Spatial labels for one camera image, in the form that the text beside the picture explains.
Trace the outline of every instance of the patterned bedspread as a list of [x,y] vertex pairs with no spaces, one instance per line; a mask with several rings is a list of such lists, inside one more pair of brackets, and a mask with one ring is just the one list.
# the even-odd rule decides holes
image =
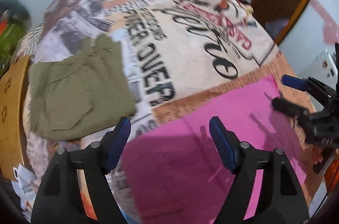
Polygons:
[[[212,97],[273,74],[294,75],[284,56],[238,0],[55,0],[44,23],[19,43],[17,58],[31,55],[32,64],[61,61],[81,49],[81,38],[105,33],[122,43],[124,74],[136,102],[129,140],[185,114]],[[283,96],[312,110],[309,97],[282,86]],[[27,156],[36,174],[36,189],[58,147],[86,147],[113,129],[74,141],[38,137],[29,125],[29,87],[23,110]],[[304,161],[311,170],[303,131],[295,126]],[[319,179],[307,171],[305,197],[310,201]],[[125,175],[118,167],[107,181],[119,206],[139,221]],[[89,201],[83,174],[83,198]]]

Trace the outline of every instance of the pink sticker on wall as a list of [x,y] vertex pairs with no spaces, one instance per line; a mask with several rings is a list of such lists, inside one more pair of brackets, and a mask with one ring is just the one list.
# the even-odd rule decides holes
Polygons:
[[325,44],[339,43],[339,26],[318,0],[310,0],[310,5],[323,19],[322,34]]

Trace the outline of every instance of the metal screw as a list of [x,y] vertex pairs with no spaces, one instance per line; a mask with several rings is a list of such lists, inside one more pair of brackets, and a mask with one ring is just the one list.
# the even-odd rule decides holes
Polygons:
[[249,144],[248,142],[241,142],[241,143],[240,143],[240,146],[241,146],[242,148],[249,148],[249,147],[250,147],[250,144]]
[[90,144],[90,147],[91,147],[91,148],[98,148],[99,146],[100,146],[100,143],[99,143],[98,141],[92,142],[92,143]]
[[65,149],[64,147],[59,147],[59,148],[57,149],[57,153],[58,153],[58,154],[62,154],[62,153],[64,153],[65,151],[67,151],[67,149]]
[[278,154],[284,154],[284,151],[280,148],[280,147],[277,147],[276,149],[275,149],[275,152],[277,152]]

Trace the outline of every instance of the folded green pants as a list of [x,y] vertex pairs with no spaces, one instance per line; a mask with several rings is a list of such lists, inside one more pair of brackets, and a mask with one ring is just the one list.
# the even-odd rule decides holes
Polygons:
[[39,62],[29,69],[30,122],[39,136],[69,140],[115,126],[135,113],[123,74],[121,46],[100,35],[92,47],[61,62]]

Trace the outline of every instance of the pink cloth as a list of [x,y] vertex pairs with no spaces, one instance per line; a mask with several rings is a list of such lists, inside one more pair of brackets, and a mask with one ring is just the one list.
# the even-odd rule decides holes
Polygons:
[[[286,118],[271,100],[279,96],[272,76],[212,99],[182,119],[168,122],[127,143],[122,163],[143,224],[213,223],[234,176],[225,169],[208,130],[213,116],[240,141],[257,149],[281,147],[304,183],[301,148]],[[255,213],[262,171],[245,218]]]

